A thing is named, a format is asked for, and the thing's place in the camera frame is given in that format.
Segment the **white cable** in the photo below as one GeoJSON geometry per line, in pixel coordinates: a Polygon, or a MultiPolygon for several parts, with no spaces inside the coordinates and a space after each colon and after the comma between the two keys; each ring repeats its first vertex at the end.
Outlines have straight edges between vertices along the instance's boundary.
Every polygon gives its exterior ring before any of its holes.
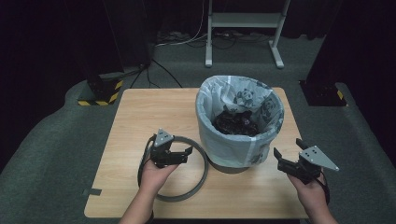
{"type": "Polygon", "coordinates": [[[199,29],[198,29],[197,34],[196,34],[192,39],[186,40],[186,41],[184,41],[184,42],[178,42],[178,43],[158,44],[158,45],[156,45],[155,47],[160,47],[160,46],[165,46],[165,45],[182,45],[182,44],[187,44],[187,43],[190,43],[190,42],[196,40],[195,37],[197,37],[198,34],[201,32],[202,23],[204,22],[204,12],[205,12],[205,0],[202,0],[201,24],[199,25],[199,29]]]}

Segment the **plastic bag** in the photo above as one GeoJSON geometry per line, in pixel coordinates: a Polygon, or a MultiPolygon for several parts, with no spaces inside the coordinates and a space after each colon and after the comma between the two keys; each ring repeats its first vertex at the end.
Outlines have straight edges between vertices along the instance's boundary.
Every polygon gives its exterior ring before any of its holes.
{"type": "Polygon", "coordinates": [[[195,109],[206,155],[215,164],[232,168],[250,167],[265,161],[284,118],[284,107],[277,94],[249,77],[208,78],[197,93],[195,109]],[[247,110],[252,112],[250,119],[258,124],[260,134],[256,136],[223,134],[212,124],[223,111],[242,113],[247,110]]]}

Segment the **shelf leg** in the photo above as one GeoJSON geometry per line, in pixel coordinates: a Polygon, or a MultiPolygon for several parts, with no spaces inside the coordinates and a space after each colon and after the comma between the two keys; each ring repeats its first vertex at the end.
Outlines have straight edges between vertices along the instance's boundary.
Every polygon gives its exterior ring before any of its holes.
{"type": "Polygon", "coordinates": [[[206,40],[206,54],[205,66],[211,67],[212,62],[212,0],[209,0],[209,10],[207,13],[207,40],[206,40]]]}
{"type": "Polygon", "coordinates": [[[285,5],[283,6],[282,14],[280,15],[278,25],[276,27],[275,39],[270,40],[268,43],[270,45],[270,49],[274,55],[274,59],[276,62],[277,68],[284,68],[285,64],[283,64],[282,58],[280,57],[279,50],[277,49],[277,43],[279,42],[280,34],[282,33],[283,24],[285,23],[286,16],[288,14],[290,0],[286,0],[285,5]]]}

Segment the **dark items in bin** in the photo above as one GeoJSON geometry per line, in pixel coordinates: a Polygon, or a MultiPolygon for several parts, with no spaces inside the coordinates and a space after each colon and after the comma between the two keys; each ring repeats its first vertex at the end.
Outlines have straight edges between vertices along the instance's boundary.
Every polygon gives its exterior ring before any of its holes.
{"type": "Polygon", "coordinates": [[[260,132],[257,124],[250,120],[251,114],[252,112],[249,110],[235,115],[223,111],[216,116],[213,126],[224,134],[241,134],[254,137],[260,132]]]}

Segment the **white shelf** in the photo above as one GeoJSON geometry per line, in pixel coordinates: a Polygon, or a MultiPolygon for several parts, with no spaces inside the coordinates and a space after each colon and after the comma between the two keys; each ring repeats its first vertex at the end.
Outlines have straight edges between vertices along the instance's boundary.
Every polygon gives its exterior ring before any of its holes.
{"type": "Polygon", "coordinates": [[[212,58],[212,29],[213,27],[254,27],[254,28],[276,28],[274,40],[268,43],[274,55],[276,67],[284,68],[285,64],[282,62],[279,51],[277,50],[277,42],[282,32],[283,23],[286,19],[290,0],[285,1],[281,13],[232,13],[232,12],[213,12],[212,1],[209,0],[209,9],[207,17],[207,41],[205,66],[211,67],[213,64],[212,58]]]}
{"type": "Polygon", "coordinates": [[[212,27],[276,28],[280,13],[213,13],[212,27]]]}

